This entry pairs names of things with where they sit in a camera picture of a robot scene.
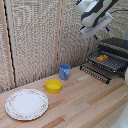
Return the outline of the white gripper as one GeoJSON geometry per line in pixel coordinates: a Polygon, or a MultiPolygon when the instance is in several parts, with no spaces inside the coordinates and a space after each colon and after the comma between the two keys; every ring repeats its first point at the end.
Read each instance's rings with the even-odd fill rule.
{"type": "Polygon", "coordinates": [[[110,13],[106,12],[105,15],[99,19],[97,25],[95,27],[83,27],[80,29],[80,32],[83,34],[85,38],[89,38],[93,36],[97,31],[99,31],[101,28],[106,26],[108,23],[110,23],[113,20],[113,17],[110,13]]]}

